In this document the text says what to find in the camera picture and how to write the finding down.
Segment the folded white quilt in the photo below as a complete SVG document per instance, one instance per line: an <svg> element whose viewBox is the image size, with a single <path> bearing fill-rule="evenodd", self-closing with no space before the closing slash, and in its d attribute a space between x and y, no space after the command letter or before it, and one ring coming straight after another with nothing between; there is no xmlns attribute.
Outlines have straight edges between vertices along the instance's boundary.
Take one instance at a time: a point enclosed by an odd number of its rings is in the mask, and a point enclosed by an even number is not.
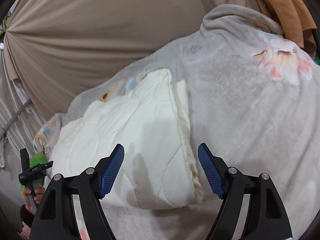
<svg viewBox="0 0 320 240"><path fill-rule="evenodd" d="M186 83L172 85L171 72L159 69L124 96L94 101L82 118L64 126L50 158L51 175L78 175L120 143L124 162L104 203L141 209L201 203L189 139Z"/></svg>

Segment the blue gripper pad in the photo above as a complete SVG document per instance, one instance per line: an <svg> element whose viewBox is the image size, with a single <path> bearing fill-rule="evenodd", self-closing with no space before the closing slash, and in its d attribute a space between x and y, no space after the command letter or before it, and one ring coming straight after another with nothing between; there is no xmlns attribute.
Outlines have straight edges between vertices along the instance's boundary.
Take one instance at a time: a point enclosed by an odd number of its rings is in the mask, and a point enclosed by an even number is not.
<svg viewBox="0 0 320 240"><path fill-rule="evenodd" d="M101 198L104 198L106 194L110 193L123 160L124 160L124 148L122 145L119 145L107 169L101 176L100 191L99 191Z"/></svg>
<svg viewBox="0 0 320 240"><path fill-rule="evenodd" d="M212 154L210 152L207 152L205 147L200 144L198 147L198 158L201 163L202 169L204 170L204 174L207 177L212 192L214 194L217 194L221 199L225 193L222 188L222 177L219 174L212 159L210 158L210 155Z"/></svg>

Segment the dark sleeve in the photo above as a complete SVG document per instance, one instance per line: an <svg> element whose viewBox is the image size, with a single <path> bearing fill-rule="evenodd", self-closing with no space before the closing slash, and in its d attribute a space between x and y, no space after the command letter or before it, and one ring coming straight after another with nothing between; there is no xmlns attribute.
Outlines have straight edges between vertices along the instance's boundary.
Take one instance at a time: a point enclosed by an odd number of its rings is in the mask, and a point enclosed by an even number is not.
<svg viewBox="0 0 320 240"><path fill-rule="evenodd" d="M26 209L26 205L22 205L21 208L20 208L20 217L21 217L21 220L23 222L25 222L25 224L31 228L32 226L32 222L33 222L33 219L34 219L34 215L31 214L27 209Z"/></svg>

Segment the brown cloth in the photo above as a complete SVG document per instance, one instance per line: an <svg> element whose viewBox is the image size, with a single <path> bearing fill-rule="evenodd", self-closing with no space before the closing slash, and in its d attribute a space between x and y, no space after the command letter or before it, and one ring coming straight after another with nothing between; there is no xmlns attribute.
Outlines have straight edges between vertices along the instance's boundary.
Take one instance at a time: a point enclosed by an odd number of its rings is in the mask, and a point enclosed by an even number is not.
<svg viewBox="0 0 320 240"><path fill-rule="evenodd" d="M259 10L255 0L20 0L4 38L9 76L49 119L80 92L196 32L223 3Z"/></svg>
<svg viewBox="0 0 320 240"><path fill-rule="evenodd" d="M261 13L282 26L286 39L295 42L315 58L316 43L311 30L317 26L302 0L257 0L257 2Z"/></svg>

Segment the hand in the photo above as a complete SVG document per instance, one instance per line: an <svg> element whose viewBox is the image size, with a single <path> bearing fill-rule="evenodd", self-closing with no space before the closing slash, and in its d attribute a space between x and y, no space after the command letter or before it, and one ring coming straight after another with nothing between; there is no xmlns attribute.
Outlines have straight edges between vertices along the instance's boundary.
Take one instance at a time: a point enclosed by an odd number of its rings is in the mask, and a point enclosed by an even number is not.
<svg viewBox="0 0 320 240"><path fill-rule="evenodd" d="M42 197L44 194L44 188L41 184L39 184L39 187L35 189L35 193L36 193L36 196L34 197L34 200L37 204L39 204L40 201L42 200ZM32 210L32 205L28 199L28 195L31 195L31 190L29 188L25 187L22 190L22 196L23 196L24 202L26 203L26 209L30 213L35 214L35 212Z"/></svg>
<svg viewBox="0 0 320 240"><path fill-rule="evenodd" d="M18 234L23 240L29 240L31 228L28 227L24 222L22 222L22 224L23 224L23 229L21 233L18 233Z"/></svg>

